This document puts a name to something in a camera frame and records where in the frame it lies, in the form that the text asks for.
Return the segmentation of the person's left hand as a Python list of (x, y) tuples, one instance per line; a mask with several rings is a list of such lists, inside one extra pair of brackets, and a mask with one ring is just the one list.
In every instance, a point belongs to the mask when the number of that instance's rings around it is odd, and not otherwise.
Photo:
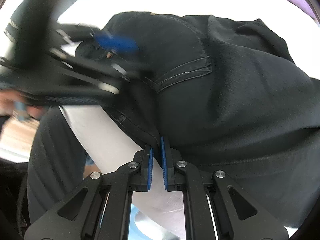
[(34, 119), (39, 119), (45, 111), (44, 107), (27, 106), (23, 94), (16, 90), (1, 90), (1, 116), (10, 116), (16, 112), (23, 117), (31, 116)]

